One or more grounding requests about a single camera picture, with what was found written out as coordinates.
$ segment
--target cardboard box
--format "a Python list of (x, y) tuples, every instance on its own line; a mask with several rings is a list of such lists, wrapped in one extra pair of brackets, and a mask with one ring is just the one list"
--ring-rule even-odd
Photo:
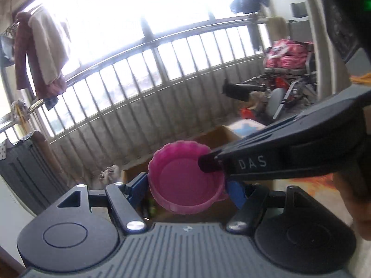
[[(211, 149), (215, 149), (239, 139), (241, 139), (241, 137), (235, 134), (228, 127), (218, 126), (213, 130), (194, 138), (194, 141), (205, 144)], [(139, 165), (123, 171), (122, 175), (124, 180), (130, 181), (141, 172), (148, 172), (148, 163), (150, 160), (151, 159), (148, 159)], [(268, 186), (270, 189), (273, 187), (273, 181), (260, 181), (259, 183)], [(230, 199), (227, 199), (224, 201), (215, 202), (209, 209), (192, 215), (174, 214), (165, 210), (159, 205), (156, 206), (156, 210), (156, 216), (153, 218), (153, 221), (155, 222), (220, 222), (222, 224), (226, 224), (237, 211), (237, 208)]]

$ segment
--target pink plastic bowl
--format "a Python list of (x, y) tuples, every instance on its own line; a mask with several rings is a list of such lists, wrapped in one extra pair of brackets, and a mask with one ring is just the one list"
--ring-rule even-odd
[(223, 172), (205, 174), (197, 164), (211, 149), (195, 141), (177, 141), (159, 149), (148, 164), (148, 182), (155, 200), (179, 214), (206, 210), (224, 200)]

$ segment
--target pink fabric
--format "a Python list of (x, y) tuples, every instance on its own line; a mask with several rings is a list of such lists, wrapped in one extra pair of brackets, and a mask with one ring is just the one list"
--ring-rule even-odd
[(281, 66), (285, 69), (300, 69), (305, 67), (307, 57), (288, 55), (281, 57)]
[(286, 55), (306, 57), (308, 55), (307, 48), (299, 44), (287, 44)]
[(278, 61), (279, 61), (278, 58), (268, 58), (265, 63), (265, 66), (267, 68), (278, 68)]
[(307, 48), (295, 41), (282, 39), (276, 41), (267, 59), (267, 68), (299, 69), (305, 67)]

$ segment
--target black handle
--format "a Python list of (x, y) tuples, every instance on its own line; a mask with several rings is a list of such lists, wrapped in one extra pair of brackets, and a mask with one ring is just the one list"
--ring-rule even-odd
[(263, 185), (254, 186), (255, 190), (248, 197), (242, 208), (227, 224), (227, 231), (234, 234), (253, 235), (266, 211), (266, 200), (269, 188)]
[(230, 84), (225, 81), (223, 85), (223, 94), (229, 98), (248, 102), (250, 93), (253, 91), (264, 92), (266, 87), (264, 85), (253, 84)]
[(125, 185), (110, 184), (106, 187), (106, 194), (110, 202), (114, 219), (118, 221), (122, 229), (128, 234), (143, 233), (146, 230), (144, 220), (130, 205), (120, 187)]

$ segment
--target ribbed surface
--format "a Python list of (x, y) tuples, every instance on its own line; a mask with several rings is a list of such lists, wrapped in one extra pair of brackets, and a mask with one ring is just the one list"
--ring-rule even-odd
[[(52, 275), (31, 270), (24, 278)], [(156, 224), (143, 235), (127, 237), (117, 254), (95, 269), (58, 277), (116, 278), (290, 278), (313, 277), (289, 273), (270, 264), (250, 239), (228, 234), (218, 224)], [(351, 277), (338, 271), (316, 277)]]
[(0, 175), (36, 215), (66, 193), (66, 186), (54, 174), (32, 135), (6, 153), (6, 159), (0, 160)]

